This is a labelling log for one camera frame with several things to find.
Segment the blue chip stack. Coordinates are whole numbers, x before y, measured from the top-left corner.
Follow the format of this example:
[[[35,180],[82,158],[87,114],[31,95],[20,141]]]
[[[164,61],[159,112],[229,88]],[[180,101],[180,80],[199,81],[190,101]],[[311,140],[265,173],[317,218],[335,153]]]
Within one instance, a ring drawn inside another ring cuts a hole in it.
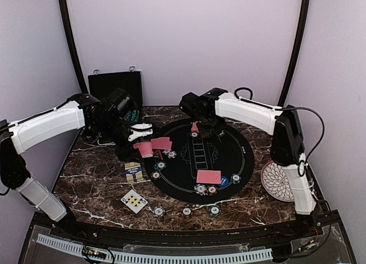
[[[153,215],[157,218],[163,217],[165,215],[165,209],[162,206],[156,206],[153,209]]]

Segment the red triangular all-in marker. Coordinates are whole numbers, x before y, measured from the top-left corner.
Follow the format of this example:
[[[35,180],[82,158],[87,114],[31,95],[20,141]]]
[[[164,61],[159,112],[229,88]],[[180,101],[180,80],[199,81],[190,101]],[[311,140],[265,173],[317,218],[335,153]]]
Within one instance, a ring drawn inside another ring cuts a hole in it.
[[[163,159],[164,159],[160,150],[156,150],[156,151],[153,153],[153,158],[155,158],[155,159],[160,159],[160,160],[163,160]]]

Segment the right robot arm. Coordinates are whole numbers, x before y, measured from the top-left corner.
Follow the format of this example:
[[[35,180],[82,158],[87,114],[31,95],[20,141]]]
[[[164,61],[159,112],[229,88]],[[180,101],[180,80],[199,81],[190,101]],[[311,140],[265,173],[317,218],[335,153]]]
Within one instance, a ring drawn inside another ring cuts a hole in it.
[[[203,95],[185,94],[179,104],[188,116],[198,120],[203,137],[218,134],[226,127],[225,119],[254,126],[272,136],[270,156],[288,178],[295,200],[296,221],[292,233],[305,237],[315,224],[317,199],[307,175],[308,154],[298,111],[300,107],[271,106],[238,96],[236,92],[213,88]]]

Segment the orange 100 chip stack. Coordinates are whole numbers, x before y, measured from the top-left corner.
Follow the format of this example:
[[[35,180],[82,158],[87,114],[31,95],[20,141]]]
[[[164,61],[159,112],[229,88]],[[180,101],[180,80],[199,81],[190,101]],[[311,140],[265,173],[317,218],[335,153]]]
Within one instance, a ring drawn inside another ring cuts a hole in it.
[[[192,210],[191,210],[191,208],[189,208],[189,207],[185,207],[185,208],[183,208],[183,210],[182,210],[182,214],[183,214],[183,215],[185,215],[185,216],[189,216],[189,215],[191,215],[191,214],[192,214]]]

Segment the red card deck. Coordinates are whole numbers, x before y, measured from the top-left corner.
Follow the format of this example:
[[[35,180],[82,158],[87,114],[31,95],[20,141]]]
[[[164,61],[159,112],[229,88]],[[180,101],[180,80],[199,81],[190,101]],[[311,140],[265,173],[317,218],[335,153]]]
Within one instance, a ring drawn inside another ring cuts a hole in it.
[[[138,162],[124,163],[127,183],[139,183],[144,180],[142,167]]]

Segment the green-blue 50 chip stack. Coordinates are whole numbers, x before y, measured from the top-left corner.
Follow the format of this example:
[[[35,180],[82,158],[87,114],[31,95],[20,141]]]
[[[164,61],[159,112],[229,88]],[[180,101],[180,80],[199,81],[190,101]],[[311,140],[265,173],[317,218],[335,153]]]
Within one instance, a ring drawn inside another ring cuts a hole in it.
[[[218,217],[221,214],[221,208],[217,205],[212,205],[209,207],[208,214],[212,218]]]

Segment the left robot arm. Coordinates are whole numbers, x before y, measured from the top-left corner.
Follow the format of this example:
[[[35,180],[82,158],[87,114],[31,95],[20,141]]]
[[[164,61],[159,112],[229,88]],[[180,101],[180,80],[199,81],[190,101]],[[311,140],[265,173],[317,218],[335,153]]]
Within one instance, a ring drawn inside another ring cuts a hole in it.
[[[28,171],[22,154],[33,146],[62,133],[91,128],[109,137],[117,146],[130,145],[146,136],[150,124],[124,120],[127,113],[137,110],[137,104],[124,90],[116,89],[104,100],[80,93],[63,104],[20,121],[1,121],[1,182],[58,223],[67,238],[75,239],[81,227],[69,216],[66,205]]]

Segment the card dealt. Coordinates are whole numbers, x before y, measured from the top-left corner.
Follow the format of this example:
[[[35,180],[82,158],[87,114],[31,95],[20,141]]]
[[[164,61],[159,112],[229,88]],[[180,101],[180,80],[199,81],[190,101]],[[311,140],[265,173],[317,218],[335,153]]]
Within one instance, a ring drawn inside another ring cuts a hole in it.
[[[203,183],[203,184],[218,185],[221,183],[221,171],[220,170],[198,170],[196,182]]]
[[[172,148],[172,142],[171,141],[169,141],[169,142],[167,142],[167,143],[165,143],[161,146],[162,150],[171,150],[171,148]]]
[[[191,132],[193,132],[193,133],[199,133],[200,132],[199,129],[198,129],[198,126],[197,126],[197,122],[192,123]]]

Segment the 50 chips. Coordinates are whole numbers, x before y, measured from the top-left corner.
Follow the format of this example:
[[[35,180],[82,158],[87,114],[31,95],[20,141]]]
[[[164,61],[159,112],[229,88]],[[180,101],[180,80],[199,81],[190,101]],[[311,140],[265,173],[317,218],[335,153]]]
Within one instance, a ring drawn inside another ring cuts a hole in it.
[[[161,171],[166,168],[166,162],[164,161],[157,161],[154,165],[155,170]]]
[[[239,175],[239,174],[232,174],[231,175],[231,182],[234,185],[239,184],[241,182],[241,175]]]

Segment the red-backed playing card deck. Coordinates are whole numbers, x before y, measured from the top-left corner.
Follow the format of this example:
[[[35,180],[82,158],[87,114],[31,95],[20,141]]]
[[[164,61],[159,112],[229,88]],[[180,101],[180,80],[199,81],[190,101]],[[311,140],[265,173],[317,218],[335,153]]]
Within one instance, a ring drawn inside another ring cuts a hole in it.
[[[153,148],[150,141],[135,143],[133,148],[138,149],[142,158],[150,158],[153,156]]]

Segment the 10 chips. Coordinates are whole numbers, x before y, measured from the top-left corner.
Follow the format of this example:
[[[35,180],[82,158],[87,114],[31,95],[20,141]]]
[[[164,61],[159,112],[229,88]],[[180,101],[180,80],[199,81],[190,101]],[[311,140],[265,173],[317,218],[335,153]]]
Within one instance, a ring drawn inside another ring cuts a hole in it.
[[[203,184],[196,184],[196,185],[194,186],[194,192],[195,192],[196,194],[198,194],[198,195],[201,195],[201,196],[203,196],[203,195],[207,195],[207,188],[206,188],[206,186],[205,186],[205,185],[203,185]]]
[[[177,153],[174,150],[164,150],[163,153],[169,158],[173,159],[177,156]]]

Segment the blue small blind button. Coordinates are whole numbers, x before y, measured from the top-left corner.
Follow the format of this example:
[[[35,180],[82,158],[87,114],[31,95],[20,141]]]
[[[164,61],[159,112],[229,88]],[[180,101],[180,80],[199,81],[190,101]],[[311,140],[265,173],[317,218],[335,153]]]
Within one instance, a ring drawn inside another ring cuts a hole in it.
[[[222,176],[219,187],[227,187],[228,185],[229,185],[229,179],[225,176]]]

